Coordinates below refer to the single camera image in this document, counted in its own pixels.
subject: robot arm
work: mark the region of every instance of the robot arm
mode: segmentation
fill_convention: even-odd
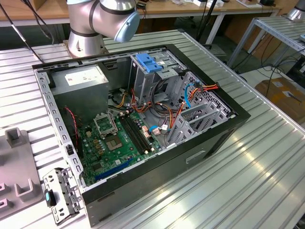
[[[104,52],[102,34],[127,42],[135,34],[140,17],[134,0],[68,0],[71,33],[69,51],[77,57]]]
[[[287,18],[299,22],[305,19],[305,0],[299,0],[295,7],[287,14]]]

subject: expansion slot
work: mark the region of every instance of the expansion slot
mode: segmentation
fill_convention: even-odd
[[[151,148],[133,120],[129,116],[120,117],[119,120],[139,153],[148,153]]]
[[[101,173],[101,174],[99,174],[99,175],[96,175],[96,176],[94,177],[95,180],[104,179],[104,178],[106,178],[106,177],[108,177],[108,176],[110,176],[110,175],[112,175],[112,174],[114,174],[114,173],[116,173],[116,172],[119,172],[120,170],[122,170],[122,169],[128,167],[129,163],[130,163],[132,160],[133,160],[133,158],[129,159],[128,161],[124,162],[123,164],[121,164],[121,165],[119,165],[119,166],[117,166],[117,167],[114,167],[114,168],[112,168],[112,169],[110,169],[110,170],[108,170],[108,171],[106,171],[106,172],[104,172],[104,173]]]

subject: blue drive bay latch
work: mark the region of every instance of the blue drive bay latch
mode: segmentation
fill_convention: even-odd
[[[148,73],[153,73],[163,69],[163,67],[158,65],[156,61],[154,61],[154,59],[147,53],[136,54],[135,57]]]

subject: slotted aluminum surface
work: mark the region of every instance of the slotted aluminum surface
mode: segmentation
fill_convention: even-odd
[[[110,52],[175,44],[251,114],[222,148],[95,228],[292,228],[305,212],[304,130],[185,33],[140,34]],[[46,61],[69,59],[64,45],[35,49]],[[0,134],[13,126],[29,132],[40,176],[62,159],[26,49],[0,52]],[[1,228],[56,228],[40,202],[0,222]],[[84,209],[59,228],[89,228]]]
[[[305,34],[305,21],[293,22],[284,16],[258,18],[255,25],[270,33],[280,41],[289,45],[300,53],[305,53],[305,42],[300,40],[300,35]]]

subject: blue cable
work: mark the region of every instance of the blue cable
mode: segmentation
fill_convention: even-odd
[[[157,125],[153,125],[153,126],[151,126],[151,128],[149,128],[149,132],[151,132],[153,129],[155,129],[155,128],[158,128],[158,126]]]
[[[188,105],[189,108],[191,108],[190,102],[189,102],[189,100],[188,100],[188,98],[187,98],[187,88],[188,88],[189,86],[194,86],[194,84],[193,84],[193,83],[189,83],[189,84],[185,87],[185,90],[184,90],[184,99],[185,99],[186,105]]]

